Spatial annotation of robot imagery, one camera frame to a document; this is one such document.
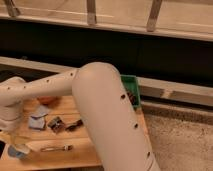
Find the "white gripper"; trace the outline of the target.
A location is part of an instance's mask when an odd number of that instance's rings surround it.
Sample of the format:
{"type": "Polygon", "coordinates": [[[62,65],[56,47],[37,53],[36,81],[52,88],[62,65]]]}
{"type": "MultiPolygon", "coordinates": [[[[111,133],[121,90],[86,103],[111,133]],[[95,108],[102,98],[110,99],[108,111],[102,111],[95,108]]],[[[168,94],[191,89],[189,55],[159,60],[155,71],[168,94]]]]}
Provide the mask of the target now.
{"type": "Polygon", "coordinates": [[[22,116],[19,112],[0,111],[0,130],[13,132],[16,130],[22,121],[22,116]]]}

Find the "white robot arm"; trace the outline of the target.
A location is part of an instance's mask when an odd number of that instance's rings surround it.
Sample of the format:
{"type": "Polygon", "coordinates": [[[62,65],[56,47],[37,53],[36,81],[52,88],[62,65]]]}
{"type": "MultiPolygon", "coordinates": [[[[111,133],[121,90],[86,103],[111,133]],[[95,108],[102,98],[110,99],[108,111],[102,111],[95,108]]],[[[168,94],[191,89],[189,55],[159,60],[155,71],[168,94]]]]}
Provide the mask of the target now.
{"type": "Polygon", "coordinates": [[[105,171],[161,171],[138,122],[119,71],[92,62],[32,82],[12,77],[0,83],[0,130],[13,132],[26,99],[72,95],[105,171]]]}

